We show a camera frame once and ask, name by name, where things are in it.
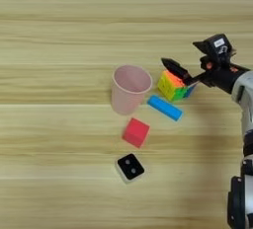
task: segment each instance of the rubik's cube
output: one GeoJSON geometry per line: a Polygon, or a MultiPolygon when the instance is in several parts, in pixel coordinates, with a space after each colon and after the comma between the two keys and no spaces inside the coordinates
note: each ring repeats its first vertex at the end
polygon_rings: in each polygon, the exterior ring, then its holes
{"type": "Polygon", "coordinates": [[[173,75],[168,70],[162,72],[158,82],[158,88],[169,101],[181,100],[188,98],[192,94],[196,85],[186,86],[182,79],[173,75]]]}

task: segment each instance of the plastic cup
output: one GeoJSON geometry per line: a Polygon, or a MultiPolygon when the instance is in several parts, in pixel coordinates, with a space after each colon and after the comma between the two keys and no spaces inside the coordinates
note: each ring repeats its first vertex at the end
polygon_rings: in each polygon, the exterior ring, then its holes
{"type": "Polygon", "coordinates": [[[132,114],[152,87],[152,78],[143,68],[124,65],[113,75],[112,107],[120,115],[132,114]]]}

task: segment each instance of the black square object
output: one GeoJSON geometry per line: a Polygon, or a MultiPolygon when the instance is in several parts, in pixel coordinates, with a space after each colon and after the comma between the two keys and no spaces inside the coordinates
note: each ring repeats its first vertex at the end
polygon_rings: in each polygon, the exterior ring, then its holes
{"type": "Polygon", "coordinates": [[[132,180],[144,173],[144,169],[133,154],[128,154],[118,160],[118,165],[128,180],[132,180]]]}

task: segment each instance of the red block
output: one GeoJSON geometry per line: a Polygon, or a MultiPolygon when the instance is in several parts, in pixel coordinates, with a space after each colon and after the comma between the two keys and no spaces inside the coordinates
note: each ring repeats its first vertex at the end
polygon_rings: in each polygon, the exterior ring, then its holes
{"type": "Polygon", "coordinates": [[[126,127],[123,139],[139,148],[143,144],[148,130],[149,125],[132,118],[126,127]]]}

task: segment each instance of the wood grain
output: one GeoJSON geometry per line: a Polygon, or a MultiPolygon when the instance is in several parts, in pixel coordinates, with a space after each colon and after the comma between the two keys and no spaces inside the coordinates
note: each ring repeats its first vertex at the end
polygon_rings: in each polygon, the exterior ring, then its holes
{"type": "Polygon", "coordinates": [[[0,228],[228,228],[226,195],[242,157],[240,108],[199,86],[174,122],[146,105],[142,149],[110,106],[114,69],[160,57],[200,72],[192,41],[226,33],[253,68],[253,0],[0,0],[0,228]],[[126,185],[115,162],[146,173],[126,185]]]}

